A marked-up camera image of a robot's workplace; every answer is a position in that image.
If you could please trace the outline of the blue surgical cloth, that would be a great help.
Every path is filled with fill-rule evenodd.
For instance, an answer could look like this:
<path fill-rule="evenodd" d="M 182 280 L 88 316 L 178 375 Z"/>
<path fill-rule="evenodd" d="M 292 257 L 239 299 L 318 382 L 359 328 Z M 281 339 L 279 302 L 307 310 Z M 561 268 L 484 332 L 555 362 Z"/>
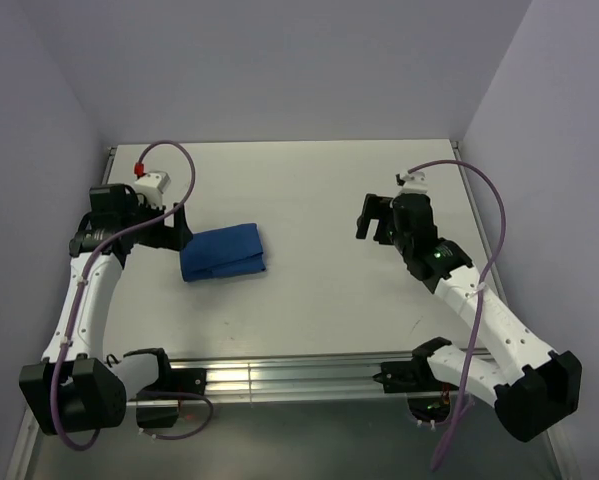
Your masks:
<path fill-rule="evenodd" d="M 256 223 L 245 223 L 193 235 L 180 252 L 184 282 L 257 274 L 266 270 Z"/>

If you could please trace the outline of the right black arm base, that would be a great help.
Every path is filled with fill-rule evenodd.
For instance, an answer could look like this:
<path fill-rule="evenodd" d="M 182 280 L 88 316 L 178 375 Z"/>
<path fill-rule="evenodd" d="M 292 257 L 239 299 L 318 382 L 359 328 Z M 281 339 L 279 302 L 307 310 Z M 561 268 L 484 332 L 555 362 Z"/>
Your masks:
<path fill-rule="evenodd" d="M 452 411 L 451 393 L 458 388 L 436 380 L 422 359 L 391 361 L 380 364 L 372 376 L 385 394 L 404 394 L 412 417 L 422 422 L 443 422 Z"/>

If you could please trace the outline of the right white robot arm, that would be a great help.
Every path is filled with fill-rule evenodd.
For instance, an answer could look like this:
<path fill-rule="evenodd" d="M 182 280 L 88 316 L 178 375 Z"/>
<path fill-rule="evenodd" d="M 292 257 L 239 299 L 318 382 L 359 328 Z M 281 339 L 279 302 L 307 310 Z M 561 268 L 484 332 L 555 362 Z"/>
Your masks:
<path fill-rule="evenodd" d="M 578 408 L 582 364 L 570 351 L 557 352 L 532 333 L 480 281 L 472 259 L 439 236 L 430 198 L 401 193 L 395 198 L 367 194 L 356 236 L 378 223 L 375 242 L 396 248 L 408 272 L 470 327 L 493 360 L 467 360 L 443 337 L 412 352 L 407 361 L 384 362 L 373 379 L 387 393 L 431 390 L 464 383 L 468 394 L 490 405 L 505 430 L 528 442 Z M 461 375 L 466 373 L 467 380 Z"/>

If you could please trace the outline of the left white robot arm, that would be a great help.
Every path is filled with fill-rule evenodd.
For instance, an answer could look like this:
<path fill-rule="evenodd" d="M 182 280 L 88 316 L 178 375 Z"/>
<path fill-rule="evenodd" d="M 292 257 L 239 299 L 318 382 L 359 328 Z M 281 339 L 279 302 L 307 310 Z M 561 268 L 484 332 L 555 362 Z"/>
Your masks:
<path fill-rule="evenodd" d="M 192 240 L 185 212 L 166 225 L 164 173 L 132 185 L 89 191 L 90 210 L 69 243 L 70 276 L 61 315 L 40 362 L 24 366 L 19 387 L 46 435 L 99 431 L 121 424 L 126 403 L 161 387 L 170 362 L 161 348 L 134 350 L 114 361 L 103 339 L 112 297 L 135 245 L 180 252 Z"/>

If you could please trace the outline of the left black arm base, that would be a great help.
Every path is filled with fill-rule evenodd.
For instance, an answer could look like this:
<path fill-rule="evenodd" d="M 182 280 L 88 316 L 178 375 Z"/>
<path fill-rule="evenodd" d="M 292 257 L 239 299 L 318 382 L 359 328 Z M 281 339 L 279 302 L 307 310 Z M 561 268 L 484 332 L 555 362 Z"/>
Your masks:
<path fill-rule="evenodd" d="M 174 401 L 173 406 L 138 406 L 135 410 L 137 425 L 144 429 L 172 428 L 183 413 L 189 397 L 205 395 L 206 373 L 203 368 L 173 369 L 165 381 L 145 387 L 135 399 L 140 402 Z"/>

